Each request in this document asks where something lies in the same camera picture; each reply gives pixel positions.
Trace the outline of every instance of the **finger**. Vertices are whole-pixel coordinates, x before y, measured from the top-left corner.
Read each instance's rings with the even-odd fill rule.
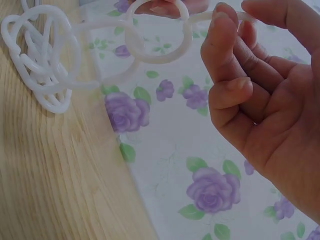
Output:
[[[320,16],[301,0],[245,0],[243,10],[268,25],[288,29],[312,55],[320,48]]]
[[[136,14],[149,14],[172,19],[180,18],[179,9],[174,4],[175,0],[153,0],[141,5]],[[198,14],[206,11],[209,7],[209,0],[184,0],[183,3],[190,14]]]
[[[221,10],[223,5],[217,5],[216,10]],[[233,80],[246,77],[237,59],[233,55],[233,48],[237,40],[235,22],[226,11],[213,11],[212,21],[208,34],[201,46],[201,57],[214,82]]]
[[[230,6],[221,4],[213,11],[212,21],[206,40],[201,47],[202,60],[216,84],[221,81],[230,81],[239,77],[247,77],[233,54],[233,48],[238,38],[237,14]],[[235,20],[227,14],[235,15]],[[252,97],[241,104],[241,110],[254,122],[260,123],[264,117],[264,110],[270,99],[270,94],[253,83]]]
[[[248,35],[247,38],[251,37],[251,47],[257,45],[257,41],[254,35]],[[261,49],[257,49],[257,53],[263,56]],[[277,86],[284,80],[284,78],[278,73],[272,66],[266,63],[264,60],[258,58],[250,49],[248,45],[243,41],[241,37],[237,38],[237,43],[233,48],[233,54],[237,58],[238,62],[242,66],[246,74],[251,80],[267,90],[270,94],[277,88]]]
[[[278,56],[270,56],[266,49],[257,42],[257,30],[251,22],[243,21],[239,26],[238,35],[257,58],[273,67],[284,79],[288,77],[290,71],[297,65],[294,61]]]
[[[163,8],[167,10],[167,15],[180,18],[179,9],[174,4],[175,0],[157,0],[152,4],[152,8]],[[188,8],[189,14],[199,14],[205,12],[209,7],[209,0],[184,0],[183,3]]]
[[[213,125],[240,152],[243,151],[254,122],[239,110],[239,104],[253,93],[248,77],[215,84],[209,92],[209,109]]]

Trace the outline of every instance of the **plastic chain link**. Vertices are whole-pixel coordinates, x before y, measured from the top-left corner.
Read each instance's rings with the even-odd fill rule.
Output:
[[[145,51],[145,44],[133,24],[135,11],[142,4],[151,0],[137,0],[127,10],[125,20],[111,19],[107,16],[91,22],[83,22],[71,26],[66,14],[53,5],[41,5],[41,0],[34,1],[34,7],[29,8],[27,0],[21,0],[24,10],[22,15],[9,15],[2,20],[1,35],[9,48],[10,57],[20,74],[24,84],[33,91],[36,99],[43,108],[55,114],[67,111],[73,89],[93,90],[102,84],[121,84],[130,79],[137,71],[141,62],[148,64],[167,64],[181,58],[191,47],[193,41],[193,27],[201,21],[209,21],[212,12],[203,12],[189,16],[186,5],[176,0],[175,5],[180,11],[183,21],[184,38],[181,45],[174,51],[161,56],[149,55]],[[47,15],[43,34],[29,21],[35,21],[40,14]],[[245,12],[237,12],[239,20],[254,22]],[[17,45],[17,37],[21,28],[24,28],[24,38],[27,45],[27,54],[21,53]],[[64,34],[59,34],[62,27]],[[125,44],[134,57],[131,66],[124,72],[96,79],[90,82],[78,82],[76,78],[81,68],[82,49],[76,35],[83,31],[106,27],[122,27],[125,29]],[[53,46],[49,43],[51,28],[53,28]],[[60,55],[66,42],[73,48],[74,63],[68,72],[60,63]]]

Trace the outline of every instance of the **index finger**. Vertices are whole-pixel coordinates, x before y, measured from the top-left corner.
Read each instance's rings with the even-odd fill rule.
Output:
[[[312,55],[320,49],[320,16],[301,0],[244,0],[244,11],[268,25],[288,29]]]
[[[234,20],[225,12],[214,11],[207,37],[201,46],[202,60],[214,82],[247,76],[233,54],[237,38]]]

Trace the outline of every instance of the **palm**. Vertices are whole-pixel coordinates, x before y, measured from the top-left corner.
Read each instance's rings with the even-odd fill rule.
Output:
[[[309,65],[292,68],[271,95],[266,117],[249,134],[243,152],[281,192],[293,196],[290,200],[297,206],[303,196],[317,199],[319,193],[320,106],[316,81]]]

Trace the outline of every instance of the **fingernail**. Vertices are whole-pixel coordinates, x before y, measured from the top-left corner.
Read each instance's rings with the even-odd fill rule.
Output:
[[[244,31],[244,27],[245,27],[245,21],[242,21],[239,25],[239,28],[238,28],[238,35],[239,36],[242,36],[242,33]]]
[[[216,15],[214,15],[214,17],[212,18],[211,20],[211,23],[210,23],[210,28],[213,28],[215,26],[215,21],[217,19],[221,19],[221,18],[229,18],[228,14],[226,14],[225,12],[223,11],[219,11],[216,13]]]
[[[241,77],[241,78],[236,78],[234,80],[231,80],[227,84],[227,88],[230,91],[235,91],[235,90],[241,90],[244,88],[245,85],[251,83],[250,77]]]
[[[150,8],[150,10],[156,14],[160,14],[160,15],[165,15],[168,13],[168,10],[163,8],[163,7],[160,7],[160,6],[155,6],[153,8]]]
[[[215,5],[215,7],[214,7],[214,10],[213,10],[212,14],[214,15],[214,14],[217,12],[217,10],[216,10],[216,9],[217,9],[217,7],[218,7],[218,6],[220,6],[220,5],[223,5],[223,4],[225,4],[225,3],[224,3],[224,2],[221,2],[221,1],[220,1],[220,2],[218,2],[218,3]]]

